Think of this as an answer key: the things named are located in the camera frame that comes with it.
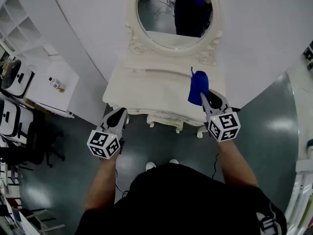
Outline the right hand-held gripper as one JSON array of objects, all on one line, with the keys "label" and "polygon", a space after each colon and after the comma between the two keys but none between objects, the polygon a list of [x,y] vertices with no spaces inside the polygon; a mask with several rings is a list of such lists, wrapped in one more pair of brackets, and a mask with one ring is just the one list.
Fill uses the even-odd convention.
[{"label": "right hand-held gripper", "polygon": [[[201,92],[201,103],[206,114],[215,114],[215,110],[223,111],[228,108],[227,99],[215,90],[208,94]],[[241,128],[238,114],[231,110],[214,116],[206,116],[208,132],[217,142],[232,140],[237,137]]]}]

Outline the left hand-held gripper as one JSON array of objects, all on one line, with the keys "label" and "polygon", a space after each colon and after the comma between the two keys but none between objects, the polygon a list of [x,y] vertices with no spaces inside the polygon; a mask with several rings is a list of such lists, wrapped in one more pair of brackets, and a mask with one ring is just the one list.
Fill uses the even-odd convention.
[{"label": "left hand-held gripper", "polygon": [[116,153],[120,154],[125,143],[122,132],[127,121],[126,108],[118,108],[106,114],[102,124],[91,131],[87,141],[91,153],[101,159],[111,159]]}]

